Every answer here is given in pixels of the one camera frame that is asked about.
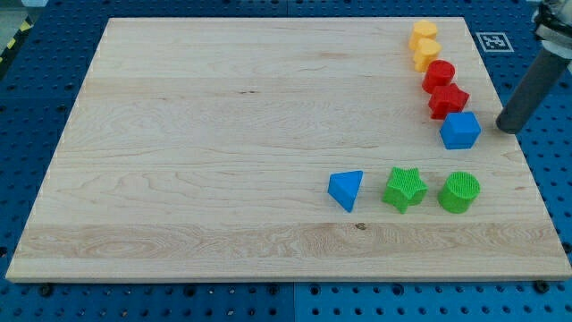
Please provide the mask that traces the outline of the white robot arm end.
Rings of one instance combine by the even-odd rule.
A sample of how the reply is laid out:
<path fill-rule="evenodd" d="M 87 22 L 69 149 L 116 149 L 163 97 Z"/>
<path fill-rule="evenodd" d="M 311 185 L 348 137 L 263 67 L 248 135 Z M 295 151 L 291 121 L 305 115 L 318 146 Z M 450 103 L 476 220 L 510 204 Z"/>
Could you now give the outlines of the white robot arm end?
<path fill-rule="evenodd" d="M 562 73 L 571 65 L 571 0 L 534 1 L 531 22 L 539 51 L 528 71 L 542 69 Z"/>

